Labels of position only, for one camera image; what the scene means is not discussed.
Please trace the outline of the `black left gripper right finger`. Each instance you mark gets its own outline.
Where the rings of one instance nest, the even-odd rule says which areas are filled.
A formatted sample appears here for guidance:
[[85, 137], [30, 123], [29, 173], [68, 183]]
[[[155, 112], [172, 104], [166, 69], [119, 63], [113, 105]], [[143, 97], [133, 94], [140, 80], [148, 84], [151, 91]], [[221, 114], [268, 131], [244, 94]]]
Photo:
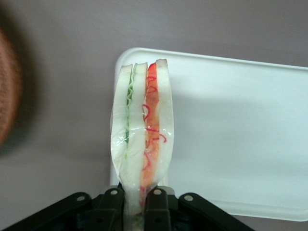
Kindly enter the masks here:
[[177, 198], [156, 187], [146, 199], [145, 231], [251, 231], [252, 228], [195, 193]]

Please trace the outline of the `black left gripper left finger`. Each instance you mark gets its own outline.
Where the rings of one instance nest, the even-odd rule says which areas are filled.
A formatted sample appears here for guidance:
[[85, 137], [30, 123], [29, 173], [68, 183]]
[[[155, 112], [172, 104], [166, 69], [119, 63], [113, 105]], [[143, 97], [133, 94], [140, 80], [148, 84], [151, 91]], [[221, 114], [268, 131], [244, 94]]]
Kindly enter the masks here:
[[96, 198], [74, 193], [5, 228], [6, 231], [122, 231], [124, 191], [108, 187]]

